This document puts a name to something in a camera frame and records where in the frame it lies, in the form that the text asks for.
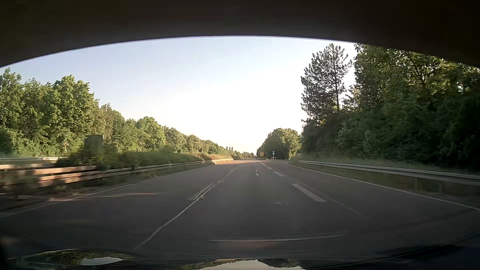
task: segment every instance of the clear sky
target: clear sky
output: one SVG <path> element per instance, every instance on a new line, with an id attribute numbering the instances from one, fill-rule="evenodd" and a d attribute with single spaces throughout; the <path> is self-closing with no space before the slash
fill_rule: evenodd
<path id="1" fill-rule="evenodd" d="M 10 65 L 24 80 L 65 75 L 90 82 L 100 104 L 125 118 L 256 152 L 275 128 L 302 131 L 300 76 L 331 41 L 283 37 L 190 37 L 73 50 Z M 352 43 L 334 42 L 349 57 Z M 353 69 L 345 78 L 354 83 Z"/>

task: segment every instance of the treeline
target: treeline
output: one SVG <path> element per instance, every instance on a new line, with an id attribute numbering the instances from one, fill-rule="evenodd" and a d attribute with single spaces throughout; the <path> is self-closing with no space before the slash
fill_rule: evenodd
<path id="1" fill-rule="evenodd" d="M 308 114 L 302 151 L 478 169 L 480 70 L 438 57 L 356 44 L 351 63 L 333 44 L 313 55 L 301 78 Z"/>
<path id="2" fill-rule="evenodd" d="M 203 155 L 240 153 L 210 140 L 161 126 L 153 117 L 125 119 L 110 104 L 99 106 L 88 83 L 65 76 L 54 83 L 22 83 L 7 68 L 0 75 L 0 153 L 3 156 L 67 156 L 80 150 L 86 135 L 103 135 L 116 151 Z"/>
<path id="3" fill-rule="evenodd" d="M 290 128 L 277 128 L 268 134 L 257 149 L 257 157 L 261 157 L 263 152 L 264 157 L 272 158 L 275 151 L 276 159 L 289 160 L 297 154 L 298 149 L 300 149 L 298 132 Z"/>

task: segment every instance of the lane marking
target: lane marking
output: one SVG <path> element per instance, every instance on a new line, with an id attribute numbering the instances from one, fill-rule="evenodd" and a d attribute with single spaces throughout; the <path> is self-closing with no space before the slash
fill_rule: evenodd
<path id="1" fill-rule="evenodd" d="M 447 201 L 447 200 L 443 200 L 443 199 L 438 199 L 438 198 L 434 198 L 434 197 L 429 197 L 429 196 L 426 196 L 426 195 L 416 194 L 416 193 L 413 193 L 413 192 L 409 192 L 409 191 L 405 191 L 405 190 L 401 190 L 401 189 L 396 189 L 396 188 L 389 187 L 389 186 L 384 186 L 384 185 L 379 185 L 379 184 L 373 184 L 373 183 L 369 183 L 369 182 L 365 182 L 365 181 L 361 181 L 361 180 L 357 180 L 357 179 L 352 179 L 352 178 L 348 178 L 348 177 L 343 177 L 343 176 L 338 176 L 338 175 L 334 175 L 334 174 L 329 174 L 329 173 L 326 173 L 326 172 L 314 171 L 314 170 L 310 170 L 310 169 L 307 169 L 307 168 L 302 168 L 302 167 L 295 166 L 295 165 L 291 165 L 291 164 L 288 164 L 288 165 L 290 165 L 290 166 L 292 166 L 292 167 L 304 169 L 304 170 L 309 170 L 309 171 L 312 171 L 312 172 L 318 172 L 318 173 L 328 174 L 328 175 L 331 175 L 331 176 L 341 177 L 341 178 L 345 178 L 345 179 L 357 181 L 357 182 L 360 182 L 360 183 L 371 184 L 371 185 L 375 185 L 375 186 L 379 186 L 379 187 L 383 187 L 383 188 L 388 188 L 388 189 L 391 189 L 391 190 L 400 191 L 400 192 L 403 192 L 403 193 L 412 194 L 412 195 L 415 195 L 415 196 L 420 196 L 420 197 L 424 197 L 424 198 L 429 198 L 429 199 L 433 199 L 433 200 L 437 200 L 437 201 L 441 201 L 441 202 L 446 202 L 446 203 L 450 203 L 450 204 L 455 204 L 455 205 L 458 205 L 458 206 L 463 206 L 463 207 L 466 207 L 466 208 L 470 208 L 470 209 L 473 209 L 473 210 L 480 211 L 480 208 L 473 207 L 473 206 L 469 206 L 469 205 L 465 205 L 465 204 L 461 204 L 461 203 L 456 203 L 456 202 L 452 202 L 452 201 Z"/>
<path id="2" fill-rule="evenodd" d="M 208 186 L 202 188 L 202 190 L 200 190 L 199 192 L 193 194 L 193 196 L 191 196 L 190 198 L 188 198 L 188 200 L 189 200 L 189 201 L 195 200 L 198 196 L 200 196 L 200 194 L 201 194 L 203 191 L 205 191 L 206 189 L 208 189 L 211 185 L 213 185 L 213 183 L 208 184 Z"/>
<path id="3" fill-rule="evenodd" d="M 299 238 L 281 238 L 281 239 L 208 240 L 208 241 L 209 242 L 280 242 L 280 241 L 298 241 L 298 240 L 334 238 L 334 237 L 341 237 L 341 236 L 345 236 L 345 234 L 334 234 L 334 235 L 313 236 L 313 237 L 299 237 Z"/>
<path id="4" fill-rule="evenodd" d="M 147 181 L 151 181 L 151 180 L 155 180 L 155 179 L 160 179 L 160 178 L 172 176 L 172 175 L 175 175 L 175 174 L 184 173 L 184 172 L 191 172 L 191 171 L 194 171 L 194 170 L 199 170 L 199 169 L 204 169 L 204 168 L 206 168 L 206 167 L 200 167 L 200 168 L 191 169 L 191 170 L 187 170 L 187 171 L 183 171 L 183 172 L 176 172 L 176 173 L 172 173 L 172 174 L 167 174 L 167 175 L 163 175 L 163 176 L 159 176 L 159 177 L 154 177 L 154 178 L 146 179 L 146 180 L 143 180 L 143 181 L 140 181 L 140 182 L 135 182 L 135 183 L 131 183 L 131 184 L 125 184 L 125 185 L 121 185 L 121 186 L 117 186 L 117 187 L 113 187 L 113 188 L 108 188 L 108 189 L 100 190 L 100 191 L 97 191 L 97 192 L 94 192 L 94 193 L 89 193 L 89 194 L 85 194 L 85 195 L 81 195 L 81 196 L 77 196 L 77 197 L 72 197 L 72 198 L 65 199 L 65 200 L 58 200 L 58 201 L 55 201 L 55 202 L 53 202 L 53 203 L 49 203 L 49 204 L 45 204 L 45 205 L 40 205 L 40 206 L 36 206 L 36 207 L 24 209 L 24 210 L 21 210 L 21 211 L 18 211 L 18 212 L 13 212 L 13 213 L 8 213 L 8 214 L 0 214 L 0 219 L 1 219 L 1 218 L 6 218 L 6 217 L 9 217 L 9 216 L 18 215 L 18 214 L 21 214 L 21 213 L 24 213 L 24 212 L 27 212 L 27 211 L 36 210 L 36 209 L 40 209 L 40 208 L 43 208 L 43 207 L 47 207 L 47 206 L 59 204 L 59 203 L 62 203 L 62 202 L 74 201 L 74 200 L 77 200 L 77 199 L 80 199 L 80 198 L 84 198 L 84 197 L 91 196 L 91 195 L 95 195 L 95 194 L 98 194 L 98 193 L 102 193 L 102 192 L 114 190 L 114 189 L 117 189 L 117 188 L 123 188 L 123 187 L 127 187 L 127 186 L 130 186 L 130 185 L 133 185 L 133 184 L 140 184 L 140 183 L 143 183 L 143 182 L 147 182 Z"/>
<path id="5" fill-rule="evenodd" d="M 190 208 L 192 205 L 194 205 L 196 202 L 198 202 L 201 198 L 204 197 L 204 195 L 209 192 L 213 187 L 215 187 L 216 185 L 218 185 L 218 183 L 220 182 L 223 182 L 223 180 L 229 176 L 232 172 L 234 172 L 239 166 L 237 166 L 236 168 L 233 169 L 233 171 L 229 172 L 227 175 L 225 175 L 224 178 L 222 178 L 222 180 L 218 181 L 216 184 L 212 185 L 210 188 L 208 188 L 205 192 L 203 192 L 202 194 L 200 194 L 191 204 L 189 204 L 184 210 L 182 210 L 180 213 L 178 213 L 175 217 L 173 217 L 172 219 L 170 219 L 169 221 L 167 221 L 165 224 L 161 225 L 160 227 L 158 227 L 149 237 L 147 237 L 147 239 L 143 240 L 140 244 L 138 244 L 135 248 L 133 248 L 133 250 L 136 250 L 138 249 L 139 247 L 145 245 L 148 241 L 150 241 L 161 229 L 163 229 L 165 226 L 169 225 L 170 223 L 172 223 L 172 221 L 176 220 L 181 214 L 183 214 L 188 208 Z"/>
<path id="6" fill-rule="evenodd" d="M 342 205 L 343 207 L 347 208 L 348 210 L 350 210 L 350 211 L 352 211 L 352 212 L 355 212 L 355 213 L 357 213 L 357 214 L 361 215 L 360 213 L 358 213 L 357 211 L 353 210 L 352 208 L 350 208 L 350 207 L 348 207 L 348 206 L 344 205 L 343 203 L 341 203 L 341 202 L 339 202 L 339 201 L 337 201 L 337 200 L 335 200 L 335 199 L 332 199 L 331 197 L 329 197 L 329 196 L 325 195 L 324 193 L 322 193 L 322 192 L 320 192 L 320 191 L 318 191 L 318 190 L 314 189 L 313 187 L 311 187 L 311 186 L 309 186 L 309 185 L 307 185 L 307 184 L 303 183 L 302 181 L 300 181 L 300 180 L 297 180 L 297 179 L 295 179 L 295 181 L 299 182 L 300 184 L 302 184 L 302 185 L 304 185 L 304 186 L 307 186 L 307 187 L 309 187 L 311 190 L 314 190 L 314 191 L 316 191 L 316 192 L 318 192 L 318 193 L 322 194 L 322 196 L 325 196 L 325 197 L 329 198 L 330 200 L 332 200 L 332 201 L 334 201 L 334 202 L 336 202 L 336 203 L 338 203 L 338 204 Z"/>
<path id="7" fill-rule="evenodd" d="M 296 187 L 299 189 L 301 192 L 305 193 L 308 197 L 312 198 L 316 202 L 326 202 L 324 199 L 318 197 L 317 195 L 313 194 L 310 190 L 304 188 L 303 186 L 299 184 L 292 184 L 292 186 Z"/>
<path id="8" fill-rule="evenodd" d="M 259 161 L 259 160 L 257 160 L 257 161 L 260 162 L 260 164 L 266 166 L 264 162 L 261 162 L 261 161 Z"/>

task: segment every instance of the pine tree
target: pine tree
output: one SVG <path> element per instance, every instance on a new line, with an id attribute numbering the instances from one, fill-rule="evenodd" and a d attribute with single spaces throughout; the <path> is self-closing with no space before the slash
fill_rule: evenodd
<path id="1" fill-rule="evenodd" d="M 328 45 L 323 51 L 312 55 L 312 62 L 304 69 L 301 83 L 305 86 L 302 93 L 302 110 L 309 118 L 322 121 L 334 115 L 340 115 L 340 95 L 345 92 L 342 82 L 352 61 L 347 61 L 344 49 Z"/>

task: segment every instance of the asphalt road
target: asphalt road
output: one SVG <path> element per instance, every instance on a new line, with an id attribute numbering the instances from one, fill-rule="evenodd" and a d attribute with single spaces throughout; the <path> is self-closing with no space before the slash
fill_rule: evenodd
<path id="1" fill-rule="evenodd" d="M 452 243 L 480 231 L 480 213 L 285 161 L 237 160 L 5 212 L 0 230 L 10 256 L 96 247 L 157 258 L 356 258 Z"/>

